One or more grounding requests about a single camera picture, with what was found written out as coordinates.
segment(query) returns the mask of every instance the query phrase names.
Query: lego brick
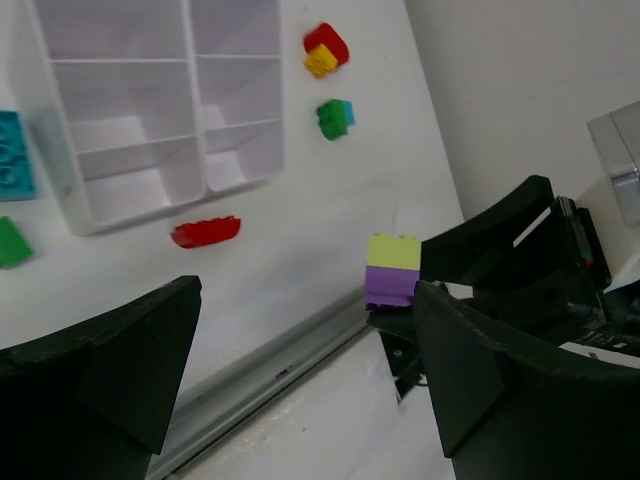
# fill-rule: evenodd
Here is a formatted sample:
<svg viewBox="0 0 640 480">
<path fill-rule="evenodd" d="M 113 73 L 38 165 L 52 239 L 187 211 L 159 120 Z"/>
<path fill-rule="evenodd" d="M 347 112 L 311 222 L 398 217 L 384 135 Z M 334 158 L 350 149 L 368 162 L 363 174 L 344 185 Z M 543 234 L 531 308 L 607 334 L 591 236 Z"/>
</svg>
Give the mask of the lego brick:
<svg viewBox="0 0 640 480">
<path fill-rule="evenodd" d="M 236 217 L 185 223 L 171 232 L 171 238 L 182 248 L 204 247 L 234 238 L 238 235 L 241 225 L 242 220 Z"/>
<path fill-rule="evenodd" d="M 28 200 L 35 194 L 18 114 L 0 111 L 0 201 Z"/>
<path fill-rule="evenodd" d="M 0 268 L 11 268 L 33 255 L 33 250 L 9 217 L 0 218 Z"/>
<path fill-rule="evenodd" d="M 353 115 L 353 104 L 343 100 L 342 105 L 344 106 L 344 117 L 347 122 L 347 126 L 354 125 L 356 123 L 356 118 Z"/>
<path fill-rule="evenodd" d="M 416 270 L 367 266 L 365 307 L 410 306 L 418 280 L 420 272 Z"/>
<path fill-rule="evenodd" d="M 341 100 L 333 99 L 320 105 L 316 109 L 316 114 L 320 130 L 328 140 L 335 140 L 349 133 L 344 105 Z"/>
<path fill-rule="evenodd" d="M 387 233 L 376 233 L 369 239 L 367 265 L 419 271 L 421 249 L 420 240 L 413 235 L 394 238 Z"/>
<path fill-rule="evenodd" d="M 304 66 L 315 78 L 322 78 L 338 67 L 338 60 L 326 46 L 320 44 L 309 52 Z"/>
<path fill-rule="evenodd" d="M 338 67 L 349 61 L 349 47 L 338 35 L 338 32 L 328 23 L 321 23 L 317 28 L 304 37 L 304 49 L 311 52 L 320 44 L 326 45 L 333 56 L 338 60 Z"/>
</svg>

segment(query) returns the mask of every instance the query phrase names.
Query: gray wall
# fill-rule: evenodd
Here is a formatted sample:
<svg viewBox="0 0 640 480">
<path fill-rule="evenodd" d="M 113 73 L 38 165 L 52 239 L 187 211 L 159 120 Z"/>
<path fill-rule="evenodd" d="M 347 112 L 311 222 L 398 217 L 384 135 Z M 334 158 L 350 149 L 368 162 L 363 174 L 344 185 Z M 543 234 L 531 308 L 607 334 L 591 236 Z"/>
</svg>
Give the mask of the gray wall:
<svg viewBox="0 0 640 480">
<path fill-rule="evenodd" d="M 532 173 L 600 178 L 586 122 L 640 100 L 640 1 L 406 4 L 466 218 Z"/>
</svg>

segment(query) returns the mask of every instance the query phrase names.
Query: green block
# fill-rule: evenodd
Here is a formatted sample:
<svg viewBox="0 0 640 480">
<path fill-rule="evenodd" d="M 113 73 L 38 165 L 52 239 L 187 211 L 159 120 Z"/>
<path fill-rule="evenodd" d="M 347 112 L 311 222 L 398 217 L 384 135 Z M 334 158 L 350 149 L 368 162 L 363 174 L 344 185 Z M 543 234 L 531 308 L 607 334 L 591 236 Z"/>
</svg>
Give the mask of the green block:
<svg viewBox="0 0 640 480">
<path fill-rule="evenodd" d="M 9 217 L 0 218 L 0 268 L 11 268 L 33 255 L 33 250 Z"/>
<path fill-rule="evenodd" d="M 348 133 L 347 118 L 342 100 L 329 100 L 316 109 L 318 125 L 328 140 L 335 140 Z"/>
</svg>

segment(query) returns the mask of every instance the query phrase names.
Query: green lego brick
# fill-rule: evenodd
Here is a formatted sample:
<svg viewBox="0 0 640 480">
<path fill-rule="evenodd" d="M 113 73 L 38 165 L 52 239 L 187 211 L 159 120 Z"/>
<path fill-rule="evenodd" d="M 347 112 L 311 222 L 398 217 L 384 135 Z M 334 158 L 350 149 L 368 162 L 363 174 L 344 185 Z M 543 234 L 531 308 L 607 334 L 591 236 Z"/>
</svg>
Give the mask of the green lego brick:
<svg viewBox="0 0 640 480">
<path fill-rule="evenodd" d="M 369 239 L 367 265 L 420 270 L 421 253 L 422 243 L 413 235 L 393 238 L 388 233 L 376 233 Z"/>
<path fill-rule="evenodd" d="M 33 255 L 33 250 L 9 217 L 0 218 L 0 268 L 11 268 Z"/>
<path fill-rule="evenodd" d="M 328 140 L 335 140 L 348 133 L 347 117 L 342 100 L 329 100 L 316 109 L 318 125 Z"/>
</svg>

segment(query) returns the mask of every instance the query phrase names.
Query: compartment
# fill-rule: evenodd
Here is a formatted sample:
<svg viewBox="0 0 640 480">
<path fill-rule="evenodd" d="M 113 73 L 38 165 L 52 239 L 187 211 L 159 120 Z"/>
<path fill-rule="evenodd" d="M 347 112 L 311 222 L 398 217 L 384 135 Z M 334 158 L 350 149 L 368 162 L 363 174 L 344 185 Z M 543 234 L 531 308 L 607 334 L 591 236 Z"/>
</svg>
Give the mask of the compartment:
<svg viewBox="0 0 640 480">
<path fill-rule="evenodd" d="M 199 57 L 198 77 L 205 130 L 282 116 L 279 59 Z"/>
<path fill-rule="evenodd" d="M 109 224 L 204 196 L 197 138 L 78 155 L 95 221 Z"/>
<path fill-rule="evenodd" d="M 191 0 L 196 53 L 279 55 L 277 0 Z"/>
<path fill-rule="evenodd" d="M 186 62 L 55 63 L 76 151 L 196 133 Z"/>
<path fill-rule="evenodd" d="M 35 0 L 35 5 L 52 59 L 186 58 L 179 0 Z"/>
<path fill-rule="evenodd" d="M 270 177 L 284 167 L 281 121 L 206 133 L 207 181 L 222 191 Z"/>
</svg>

